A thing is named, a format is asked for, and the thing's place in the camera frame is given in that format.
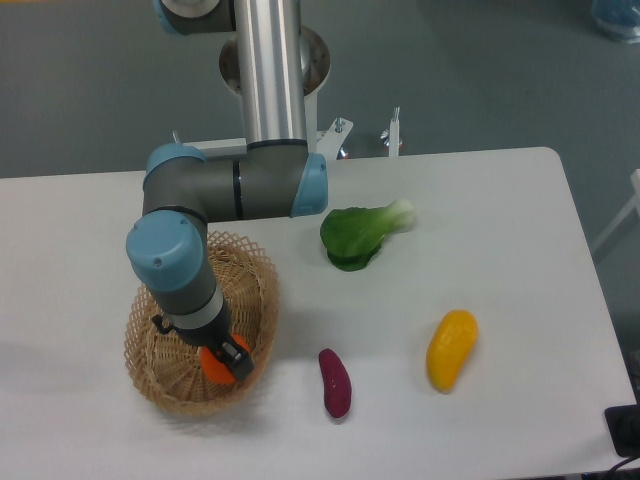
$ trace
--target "green leafy vegetable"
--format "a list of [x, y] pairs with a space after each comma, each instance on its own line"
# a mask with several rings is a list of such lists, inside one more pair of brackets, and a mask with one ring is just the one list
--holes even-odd
[[386, 207], [332, 210], [322, 222], [320, 238], [331, 263], [352, 272], [367, 266], [385, 235], [407, 229], [414, 221], [409, 200], [396, 200]]

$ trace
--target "blue joint cap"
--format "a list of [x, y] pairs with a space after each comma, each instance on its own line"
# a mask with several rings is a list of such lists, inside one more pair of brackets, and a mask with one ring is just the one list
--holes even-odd
[[293, 201], [291, 216], [316, 215], [324, 212], [328, 204], [327, 162], [319, 153], [310, 153]]
[[161, 2], [162, 0], [153, 0], [153, 9], [156, 11], [156, 15], [158, 16], [158, 20], [160, 20], [162, 29], [165, 32], [170, 33], [171, 35], [181, 35], [181, 33], [173, 28], [171, 23], [169, 23], [169, 20], [167, 19], [166, 15], [164, 14], [164, 10], [162, 9]]
[[151, 152], [151, 155], [149, 155], [149, 160], [147, 161], [147, 173], [144, 176], [142, 185], [147, 181], [147, 177], [151, 175], [151, 172], [164, 162], [181, 157], [193, 157], [200, 159], [203, 162], [207, 161], [204, 153], [196, 147], [190, 147], [188, 145], [183, 145], [182, 143], [167, 143], [166, 145], [156, 148]]
[[138, 220], [127, 235], [133, 271], [151, 290], [173, 292], [200, 271], [204, 245], [196, 227], [181, 213], [158, 210]]

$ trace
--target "purple sweet potato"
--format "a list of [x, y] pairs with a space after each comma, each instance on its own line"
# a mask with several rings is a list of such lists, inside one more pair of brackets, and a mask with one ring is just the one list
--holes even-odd
[[344, 417], [351, 407], [351, 380], [340, 357], [326, 348], [318, 355], [324, 382], [324, 406], [333, 418]]

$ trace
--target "blue container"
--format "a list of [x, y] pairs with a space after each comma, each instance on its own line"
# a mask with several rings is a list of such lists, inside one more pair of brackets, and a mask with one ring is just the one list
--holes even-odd
[[640, 42], [640, 0], [593, 0], [591, 15], [616, 40]]

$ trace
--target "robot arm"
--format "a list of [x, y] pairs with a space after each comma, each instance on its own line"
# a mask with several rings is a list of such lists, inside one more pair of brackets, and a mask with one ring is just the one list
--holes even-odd
[[249, 354], [207, 260], [207, 223], [317, 214], [327, 206], [324, 158], [307, 148], [299, 0], [154, 0], [165, 28], [235, 26], [246, 158], [207, 161], [168, 144], [150, 156], [143, 216], [127, 236], [134, 272], [186, 343], [209, 348], [242, 380]]

